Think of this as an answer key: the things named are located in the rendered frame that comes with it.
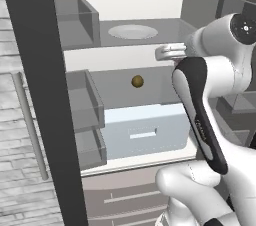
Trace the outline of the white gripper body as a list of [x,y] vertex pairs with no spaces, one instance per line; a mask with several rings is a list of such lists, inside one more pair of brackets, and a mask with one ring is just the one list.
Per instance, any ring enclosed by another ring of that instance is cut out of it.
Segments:
[[155,50],[157,61],[182,59],[186,56],[186,46],[183,43],[161,45]]

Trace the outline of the grey fridge shelf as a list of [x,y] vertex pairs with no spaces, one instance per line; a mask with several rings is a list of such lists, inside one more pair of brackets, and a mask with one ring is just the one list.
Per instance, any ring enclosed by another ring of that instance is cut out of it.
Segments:
[[[166,105],[180,102],[172,86],[173,69],[173,66],[162,66],[109,70],[91,72],[91,76],[106,109]],[[141,75],[144,79],[140,88],[131,84],[136,75]]]
[[[121,25],[148,26],[156,29],[158,34],[148,39],[122,39],[109,34],[111,28]],[[102,47],[183,43],[194,31],[195,27],[179,18],[109,20],[100,22],[100,41]]]

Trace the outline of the pale blue fridge drawer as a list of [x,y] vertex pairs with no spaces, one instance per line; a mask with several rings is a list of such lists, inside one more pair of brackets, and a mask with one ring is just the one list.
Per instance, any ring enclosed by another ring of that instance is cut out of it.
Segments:
[[181,103],[109,109],[101,129],[108,159],[183,149],[189,131]]

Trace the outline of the dark grey fridge door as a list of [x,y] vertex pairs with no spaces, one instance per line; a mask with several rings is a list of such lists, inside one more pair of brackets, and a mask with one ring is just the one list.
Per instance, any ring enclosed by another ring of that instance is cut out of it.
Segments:
[[6,0],[65,226],[89,226],[55,0]]

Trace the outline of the white plate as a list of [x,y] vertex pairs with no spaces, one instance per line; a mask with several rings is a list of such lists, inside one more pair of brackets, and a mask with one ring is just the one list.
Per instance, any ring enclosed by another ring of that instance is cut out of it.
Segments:
[[108,33],[115,38],[126,40],[143,40],[158,35],[155,28],[136,24],[115,26],[110,28]]

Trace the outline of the brown round fruit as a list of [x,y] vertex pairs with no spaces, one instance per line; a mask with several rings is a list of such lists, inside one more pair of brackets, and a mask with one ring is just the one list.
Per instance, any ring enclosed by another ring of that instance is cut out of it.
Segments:
[[144,84],[144,79],[141,75],[136,75],[132,78],[131,80],[131,84],[133,87],[135,88],[140,88],[143,86]]

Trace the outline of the grey freezer drawer front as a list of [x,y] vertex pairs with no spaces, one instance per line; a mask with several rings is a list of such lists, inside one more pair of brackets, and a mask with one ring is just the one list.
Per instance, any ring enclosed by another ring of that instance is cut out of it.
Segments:
[[[157,167],[128,170],[82,179],[87,217],[98,217],[167,205],[168,198],[158,195],[104,204],[105,199],[159,191],[155,184]],[[163,211],[108,220],[88,220],[89,226],[154,226]]]

